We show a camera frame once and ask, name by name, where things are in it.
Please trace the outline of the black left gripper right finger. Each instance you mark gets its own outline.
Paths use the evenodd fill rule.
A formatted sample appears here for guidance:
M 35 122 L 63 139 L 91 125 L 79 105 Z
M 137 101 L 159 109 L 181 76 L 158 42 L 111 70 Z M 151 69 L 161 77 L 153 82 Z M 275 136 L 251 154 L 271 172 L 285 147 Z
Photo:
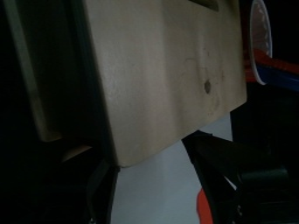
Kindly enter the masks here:
M 201 224 L 299 224 L 299 183 L 271 155 L 202 131 L 182 142 L 202 184 Z

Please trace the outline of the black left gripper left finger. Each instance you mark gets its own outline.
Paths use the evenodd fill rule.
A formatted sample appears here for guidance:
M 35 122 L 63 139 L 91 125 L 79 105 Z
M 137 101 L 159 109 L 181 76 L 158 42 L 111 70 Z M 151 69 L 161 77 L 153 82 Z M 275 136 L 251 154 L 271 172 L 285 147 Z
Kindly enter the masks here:
M 119 168 L 106 160 L 67 160 L 62 164 L 61 191 L 77 207 L 74 224 L 111 224 Z

